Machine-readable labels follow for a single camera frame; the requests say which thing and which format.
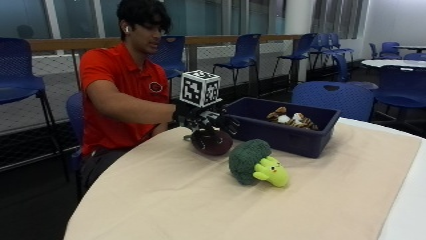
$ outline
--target man's arm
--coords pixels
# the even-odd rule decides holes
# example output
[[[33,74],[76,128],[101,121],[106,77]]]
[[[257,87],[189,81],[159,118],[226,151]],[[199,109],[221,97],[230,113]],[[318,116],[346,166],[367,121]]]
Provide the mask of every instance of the man's arm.
[[[108,80],[94,81],[86,87],[86,95],[97,111],[118,121],[157,124],[173,120],[175,105],[134,98],[121,93],[115,85]]]

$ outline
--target wooden rail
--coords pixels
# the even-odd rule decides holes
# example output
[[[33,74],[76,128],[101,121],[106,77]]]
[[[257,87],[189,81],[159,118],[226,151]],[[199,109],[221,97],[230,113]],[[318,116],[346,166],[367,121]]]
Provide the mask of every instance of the wooden rail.
[[[301,35],[262,35],[261,43],[267,41],[298,40]],[[238,36],[186,36],[186,45],[218,45],[234,43]],[[119,38],[72,38],[72,39],[28,39],[33,52],[57,50],[86,50],[108,48],[119,43]]]

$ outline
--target orange shirt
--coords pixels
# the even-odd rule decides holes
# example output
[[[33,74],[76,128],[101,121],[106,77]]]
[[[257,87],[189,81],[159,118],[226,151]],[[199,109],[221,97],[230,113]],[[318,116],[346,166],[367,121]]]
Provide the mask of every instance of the orange shirt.
[[[121,43],[113,48],[94,49],[84,54],[80,76],[85,96],[82,156],[98,148],[134,147],[149,139],[155,125],[123,123],[102,116],[86,97],[85,90],[94,81],[108,80],[114,83],[119,92],[151,102],[167,103],[167,79],[162,68],[145,60],[143,70],[139,70]]]

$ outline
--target chair back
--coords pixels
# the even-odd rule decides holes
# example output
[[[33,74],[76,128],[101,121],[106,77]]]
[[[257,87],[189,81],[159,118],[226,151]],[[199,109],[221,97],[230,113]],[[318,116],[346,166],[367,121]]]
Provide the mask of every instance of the chair back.
[[[336,65],[338,81],[344,83],[350,79],[344,56],[342,54],[332,54],[331,56],[332,56],[332,60],[334,60],[335,65]]]
[[[255,50],[258,47],[261,34],[245,34],[241,35],[235,43],[235,53],[230,58],[230,64],[234,66],[246,65],[247,63],[254,64]]]
[[[339,82],[313,81],[295,86],[291,103],[340,110],[340,117],[368,121],[374,94],[367,89]]]
[[[331,49],[330,35],[327,33],[318,33],[311,41],[310,48],[315,49],[317,51],[322,51],[323,48]]]
[[[395,54],[395,55],[399,55],[399,50],[398,50],[398,48],[394,48],[395,46],[399,46],[399,43],[396,43],[396,42],[383,42],[382,43],[380,54]]]
[[[415,103],[426,101],[426,68],[382,66],[379,68],[378,96],[388,96],[391,101]]]
[[[310,45],[317,36],[317,33],[303,34],[301,39],[298,40],[297,50],[294,51],[294,56],[305,55],[310,50]]]
[[[32,51],[26,40],[0,38],[0,76],[33,76]]]
[[[336,33],[328,33],[330,41],[331,41],[331,48],[340,48],[339,38]]]
[[[408,53],[403,56],[403,60],[426,61],[426,53]]]
[[[374,43],[368,43],[370,44],[370,48],[371,48],[371,59],[376,58],[376,48],[375,48],[375,44]]]
[[[74,93],[66,100],[66,114],[74,136],[82,145],[84,134],[84,112],[82,112],[82,94]]]
[[[185,49],[185,36],[162,36],[155,54],[147,56],[147,59],[158,64],[165,70],[186,71],[182,62]]]

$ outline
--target red polo shirt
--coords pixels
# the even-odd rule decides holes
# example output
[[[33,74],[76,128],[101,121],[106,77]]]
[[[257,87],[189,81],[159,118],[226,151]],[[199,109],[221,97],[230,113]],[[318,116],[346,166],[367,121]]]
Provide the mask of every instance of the red polo shirt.
[[[121,43],[109,49],[88,51],[80,63],[84,92],[82,156],[98,148],[131,148],[146,139],[155,125],[118,122],[102,116],[85,95],[86,87],[97,80],[110,81],[119,92],[159,103],[169,102],[167,79],[162,68],[149,60],[143,70],[137,67]]]

